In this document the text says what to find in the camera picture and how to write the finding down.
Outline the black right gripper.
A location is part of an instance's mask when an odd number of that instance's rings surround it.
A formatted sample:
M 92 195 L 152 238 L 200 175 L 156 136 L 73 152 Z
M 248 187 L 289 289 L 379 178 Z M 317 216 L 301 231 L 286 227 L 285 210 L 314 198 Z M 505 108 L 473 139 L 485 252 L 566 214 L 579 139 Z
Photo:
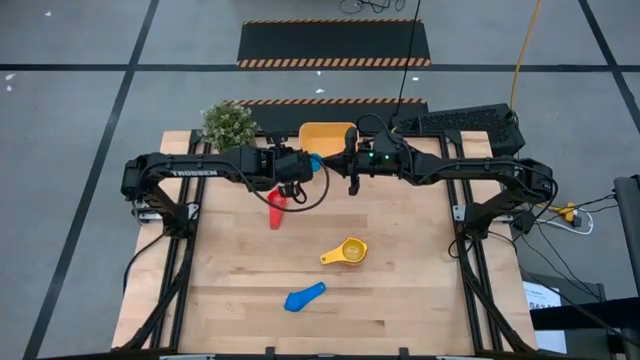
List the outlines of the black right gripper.
M 378 132 L 369 143 L 358 142 L 358 131 L 350 128 L 345 134 L 344 154 L 339 153 L 323 158 L 328 171 L 340 176 L 348 176 L 348 193 L 357 195 L 360 189 L 361 174 L 370 177 L 396 176 L 410 180 L 414 176 L 415 150 L 399 134 L 385 129 Z

